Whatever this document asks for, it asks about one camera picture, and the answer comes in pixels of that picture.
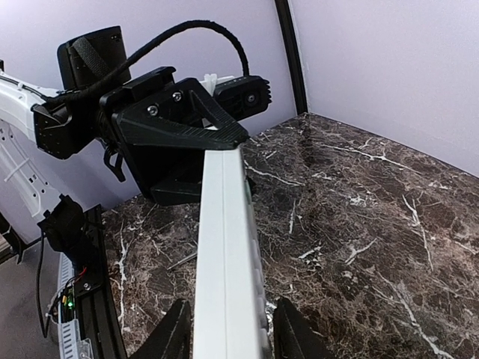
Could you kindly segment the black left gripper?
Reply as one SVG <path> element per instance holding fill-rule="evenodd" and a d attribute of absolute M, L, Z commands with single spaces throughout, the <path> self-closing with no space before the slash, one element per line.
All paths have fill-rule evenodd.
<path fill-rule="evenodd" d="M 202 150 L 234 150 L 249 138 L 205 90 L 160 67 L 100 99 L 103 161 L 120 182 L 126 165 L 143 196 L 160 206 L 201 201 Z"/>

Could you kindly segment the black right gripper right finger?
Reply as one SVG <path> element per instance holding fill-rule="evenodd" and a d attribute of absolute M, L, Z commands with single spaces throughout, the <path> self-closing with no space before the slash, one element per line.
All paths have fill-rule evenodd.
<path fill-rule="evenodd" d="M 280 297 L 277 300 L 273 313 L 273 336 L 274 358 L 333 358 L 333 354 L 288 298 Z"/>

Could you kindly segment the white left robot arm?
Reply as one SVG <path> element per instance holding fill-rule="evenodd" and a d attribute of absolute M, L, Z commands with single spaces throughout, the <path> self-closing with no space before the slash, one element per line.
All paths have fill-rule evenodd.
<path fill-rule="evenodd" d="M 104 28 L 58 47 L 63 90 L 43 88 L 1 75 L 1 172 L 15 188 L 42 236 L 74 262 L 85 263 L 81 206 L 54 188 L 22 148 L 23 135 L 50 156 L 66 160 L 93 140 L 115 156 L 112 173 L 124 181 L 123 162 L 137 168 L 133 146 L 229 149 L 247 131 L 223 109 L 214 93 L 196 79 L 175 82 L 173 67 L 133 79 L 130 67 L 171 37 L 205 28 L 227 38 L 238 53 L 244 76 L 248 59 L 239 40 L 223 26 L 206 20 L 183 22 L 142 46 L 125 52 L 121 29 Z"/>

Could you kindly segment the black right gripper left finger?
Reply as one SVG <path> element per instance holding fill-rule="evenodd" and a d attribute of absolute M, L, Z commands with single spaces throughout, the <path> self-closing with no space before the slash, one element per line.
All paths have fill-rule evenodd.
<path fill-rule="evenodd" d="M 190 303 L 185 299 L 177 299 L 132 357 L 135 359 L 188 359 L 191 336 Z"/>

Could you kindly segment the white remote control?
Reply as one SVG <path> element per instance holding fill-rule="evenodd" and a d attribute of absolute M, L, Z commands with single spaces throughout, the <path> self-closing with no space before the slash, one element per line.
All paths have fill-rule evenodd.
<path fill-rule="evenodd" d="M 194 358 L 270 358 L 266 295 L 242 151 L 208 150 L 195 278 Z"/>

